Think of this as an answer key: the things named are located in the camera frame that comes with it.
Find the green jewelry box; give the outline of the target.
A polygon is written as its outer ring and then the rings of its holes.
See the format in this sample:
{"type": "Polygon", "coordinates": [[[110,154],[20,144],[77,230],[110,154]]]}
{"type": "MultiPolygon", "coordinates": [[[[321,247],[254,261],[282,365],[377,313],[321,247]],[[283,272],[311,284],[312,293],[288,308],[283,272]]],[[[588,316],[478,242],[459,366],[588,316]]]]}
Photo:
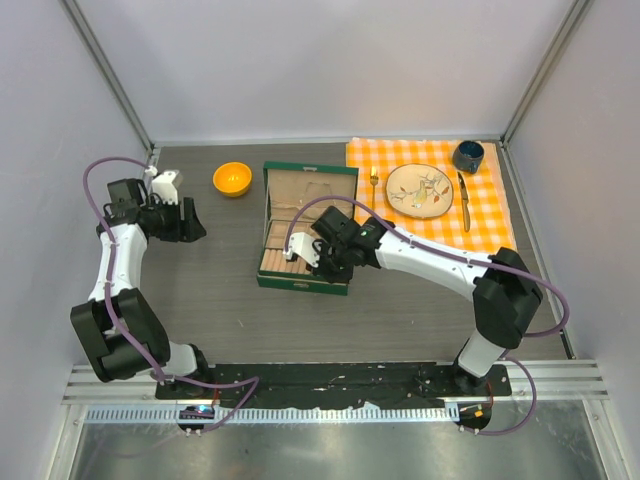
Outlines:
{"type": "Polygon", "coordinates": [[[329,206],[345,215],[354,215],[349,202],[336,196],[354,198],[358,170],[347,166],[313,165],[267,161],[263,166],[265,223],[263,249],[256,278],[263,288],[345,296],[347,283],[328,283],[313,275],[301,258],[287,262],[283,256],[290,225],[293,231],[316,237],[311,225],[329,206]]]}

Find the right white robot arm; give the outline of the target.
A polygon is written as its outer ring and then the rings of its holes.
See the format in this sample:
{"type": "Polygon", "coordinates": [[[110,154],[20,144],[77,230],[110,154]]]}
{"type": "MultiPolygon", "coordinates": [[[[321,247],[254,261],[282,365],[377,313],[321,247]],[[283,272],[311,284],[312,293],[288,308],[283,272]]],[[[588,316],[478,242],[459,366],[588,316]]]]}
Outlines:
{"type": "Polygon", "coordinates": [[[502,247],[497,253],[465,253],[439,245],[369,217],[362,225],[334,206],[312,224],[319,238],[313,273],[326,281],[348,281],[356,266],[395,270],[441,285],[473,304],[475,327],[453,363],[457,391],[472,395],[488,381],[494,362],[517,348],[536,314],[543,293],[528,275],[520,255],[502,247]]]}

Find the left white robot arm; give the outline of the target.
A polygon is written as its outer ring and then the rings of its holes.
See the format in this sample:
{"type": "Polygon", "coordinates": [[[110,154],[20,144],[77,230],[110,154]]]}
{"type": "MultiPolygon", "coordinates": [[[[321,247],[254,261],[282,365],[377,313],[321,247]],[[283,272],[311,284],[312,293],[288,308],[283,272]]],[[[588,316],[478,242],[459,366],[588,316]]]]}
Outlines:
{"type": "Polygon", "coordinates": [[[111,182],[107,190],[110,200],[96,228],[102,244],[98,277],[88,300],[70,313],[81,346],[104,383],[163,373],[164,397],[203,398],[213,385],[204,354],[193,344],[170,341],[140,290],[150,239],[192,243],[205,237],[195,201],[148,191],[134,178],[111,182]]]}

